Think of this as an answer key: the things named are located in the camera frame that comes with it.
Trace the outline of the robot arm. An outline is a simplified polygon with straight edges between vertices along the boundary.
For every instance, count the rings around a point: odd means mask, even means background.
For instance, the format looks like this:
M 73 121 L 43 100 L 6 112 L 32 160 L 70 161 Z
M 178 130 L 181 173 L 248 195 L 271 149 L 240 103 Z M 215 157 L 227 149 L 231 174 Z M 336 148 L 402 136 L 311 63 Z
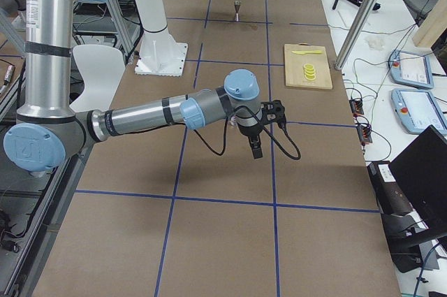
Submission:
M 249 139 L 253 156 L 261 157 L 260 89 L 256 76 L 245 69 L 230 72 L 216 89 L 130 108 L 75 112 L 69 92 L 76 1 L 26 0 L 25 99 L 3 138 L 5 153 L 16 166 L 48 171 L 110 137 L 180 124 L 196 130 L 231 117 Z

